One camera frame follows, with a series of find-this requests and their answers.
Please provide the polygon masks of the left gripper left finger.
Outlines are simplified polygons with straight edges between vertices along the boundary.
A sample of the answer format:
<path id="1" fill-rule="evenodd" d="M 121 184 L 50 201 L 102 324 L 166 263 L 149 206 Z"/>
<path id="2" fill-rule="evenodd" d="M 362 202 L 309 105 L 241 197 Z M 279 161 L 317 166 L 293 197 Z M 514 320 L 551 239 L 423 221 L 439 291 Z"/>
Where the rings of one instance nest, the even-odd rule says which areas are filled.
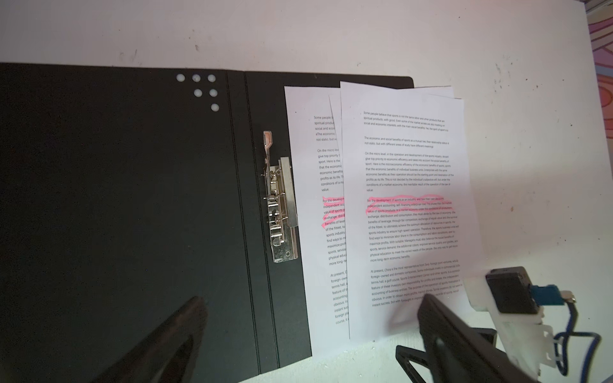
<path id="1" fill-rule="evenodd" d="M 94 381 L 190 382 L 207 320 L 204 299 L 191 298 Z"/>

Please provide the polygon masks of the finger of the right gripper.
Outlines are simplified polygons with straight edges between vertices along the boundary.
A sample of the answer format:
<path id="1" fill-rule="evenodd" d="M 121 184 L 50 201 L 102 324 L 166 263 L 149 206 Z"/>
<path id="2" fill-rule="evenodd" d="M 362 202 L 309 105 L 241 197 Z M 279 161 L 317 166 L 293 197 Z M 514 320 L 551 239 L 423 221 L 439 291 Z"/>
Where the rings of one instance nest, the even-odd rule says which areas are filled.
<path id="1" fill-rule="evenodd" d="M 475 330 L 482 338 L 484 338 L 492 346 L 496 346 L 497 331 L 494 329 L 476 328 Z M 396 346 L 395 358 L 400 367 L 405 371 L 410 381 L 413 383 L 425 383 L 425 379 L 418 373 L 413 366 L 414 364 L 420 365 L 429 369 L 426 352 L 418 349 L 413 349 L 405 346 Z"/>

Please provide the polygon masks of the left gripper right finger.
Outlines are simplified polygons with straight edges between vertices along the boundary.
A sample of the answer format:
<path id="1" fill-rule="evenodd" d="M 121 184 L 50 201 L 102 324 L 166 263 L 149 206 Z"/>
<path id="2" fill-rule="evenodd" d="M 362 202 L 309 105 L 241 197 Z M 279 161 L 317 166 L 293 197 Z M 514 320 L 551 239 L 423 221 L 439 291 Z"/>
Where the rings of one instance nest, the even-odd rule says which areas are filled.
<path id="1" fill-rule="evenodd" d="M 435 382 L 535 381 L 433 295 L 423 297 L 418 323 Z"/>

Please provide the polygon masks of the teal file folder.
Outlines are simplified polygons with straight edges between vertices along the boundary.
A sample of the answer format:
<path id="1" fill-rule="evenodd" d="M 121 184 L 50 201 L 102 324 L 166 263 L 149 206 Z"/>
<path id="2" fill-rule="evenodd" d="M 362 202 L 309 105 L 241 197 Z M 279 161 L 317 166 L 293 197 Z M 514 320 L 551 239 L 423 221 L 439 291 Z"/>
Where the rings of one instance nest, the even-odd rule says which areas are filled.
<path id="1" fill-rule="evenodd" d="M 263 178 L 285 89 L 409 77 L 4 63 L 1 380 L 89 382 L 190 298 L 195 382 L 311 357 L 303 265 L 276 263 Z"/>

